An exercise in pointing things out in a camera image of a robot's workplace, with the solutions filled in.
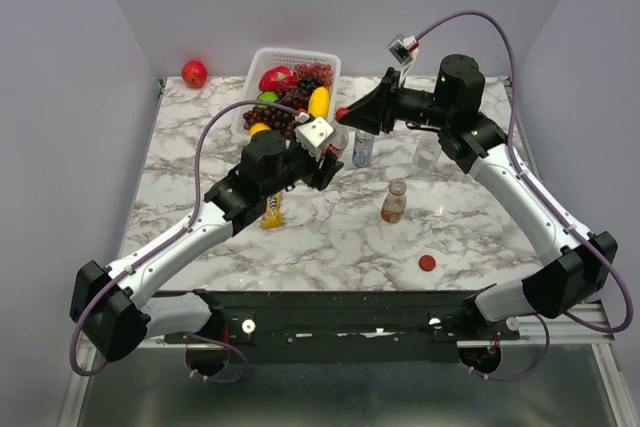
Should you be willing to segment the red label clear bottle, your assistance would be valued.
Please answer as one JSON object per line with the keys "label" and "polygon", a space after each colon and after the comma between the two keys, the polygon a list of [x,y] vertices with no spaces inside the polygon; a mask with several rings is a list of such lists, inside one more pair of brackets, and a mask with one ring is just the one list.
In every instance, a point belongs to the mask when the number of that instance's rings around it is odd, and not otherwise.
{"label": "red label clear bottle", "polygon": [[331,126],[334,129],[334,135],[327,144],[324,153],[333,153],[337,159],[340,159],[349,145],[349,132],[345,126],[337,122],[332,122]]}

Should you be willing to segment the small red bottle cap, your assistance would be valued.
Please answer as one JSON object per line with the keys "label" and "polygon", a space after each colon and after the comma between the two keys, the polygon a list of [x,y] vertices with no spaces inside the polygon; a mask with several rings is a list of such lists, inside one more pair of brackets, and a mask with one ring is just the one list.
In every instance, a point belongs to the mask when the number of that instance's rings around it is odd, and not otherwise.
{"label": "small red bottle cap", "polygon": [[335,112],[335,119],[339,121],[343,116],[349,113],[348,108],[339,108]]}

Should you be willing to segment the clear water bottle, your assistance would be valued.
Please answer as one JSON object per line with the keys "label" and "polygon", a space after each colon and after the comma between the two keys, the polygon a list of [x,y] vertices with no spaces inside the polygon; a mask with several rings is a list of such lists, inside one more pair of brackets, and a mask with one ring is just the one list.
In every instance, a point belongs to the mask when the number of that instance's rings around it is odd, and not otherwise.
{"label": "clear water bottle", "polygon": [[416,146],[413,162],[417,167],[431,171],[437,164],[441,152],[438,135],[434,132],[423,132]]}

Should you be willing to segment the brown juice bottle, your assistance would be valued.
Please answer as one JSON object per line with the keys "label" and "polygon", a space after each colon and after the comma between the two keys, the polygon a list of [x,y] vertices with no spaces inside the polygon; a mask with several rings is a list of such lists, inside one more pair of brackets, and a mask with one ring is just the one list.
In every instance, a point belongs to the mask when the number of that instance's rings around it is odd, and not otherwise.
{"label": "brown juice bottle", "polygon": [[400,221],[406,208],[406,184],[401,179],[389,183],[388,193],[381,207],[381,218],[388,223]]}

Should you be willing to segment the large red bottle cap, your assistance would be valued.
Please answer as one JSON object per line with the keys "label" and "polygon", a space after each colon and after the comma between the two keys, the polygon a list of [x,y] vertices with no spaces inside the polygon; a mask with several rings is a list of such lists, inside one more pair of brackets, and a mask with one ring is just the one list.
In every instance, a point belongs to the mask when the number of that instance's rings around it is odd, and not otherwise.
{"label": "large red bottle cap", "polygon": [[422,255],[418,261],[419,268],[422,271],[430,272],[433,271],[436,267],[436,260],[431,255]]}

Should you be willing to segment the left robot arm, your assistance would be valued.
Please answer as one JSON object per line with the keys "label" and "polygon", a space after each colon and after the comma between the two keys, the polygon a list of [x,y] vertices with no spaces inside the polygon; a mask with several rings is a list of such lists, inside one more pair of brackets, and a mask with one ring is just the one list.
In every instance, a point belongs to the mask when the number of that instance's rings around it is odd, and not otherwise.
{"label": "left robot arm", "polygon": [[262,131],[243,147],[239,163],[174,225],[138,251],[101,266],[89,261],[75,277],[70,317],[108,362],[130,354],[145,338],[198,332],[212,315],[199,294],[182,298],[175,314],[150,301],[182,268],[260,218],[268,198],[298,182],[324,190],[342,168],[329,151],[335,130],[321,119],[295,128],[291,140]]}

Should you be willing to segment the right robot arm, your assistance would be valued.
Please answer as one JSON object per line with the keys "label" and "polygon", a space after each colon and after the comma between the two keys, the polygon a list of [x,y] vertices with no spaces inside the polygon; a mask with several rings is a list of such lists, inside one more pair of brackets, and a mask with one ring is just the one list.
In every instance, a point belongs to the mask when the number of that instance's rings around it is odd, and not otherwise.
{"label": "right robot arm", "polygon": [[618,244],[610,233],[596,234],[579,222],[531,176],[504,130],[481,113],[484,87],[477,62],[452,54],[441,61],[432,92],[402,85],[400,72],[388,69],[376,88],[337,118],[373,135],[391,132],[398,121],[436,132],[442,152],[497,199],[543,265],[475,294],[470,315],[482,323],[530,314],[556,318],[604,286]]}

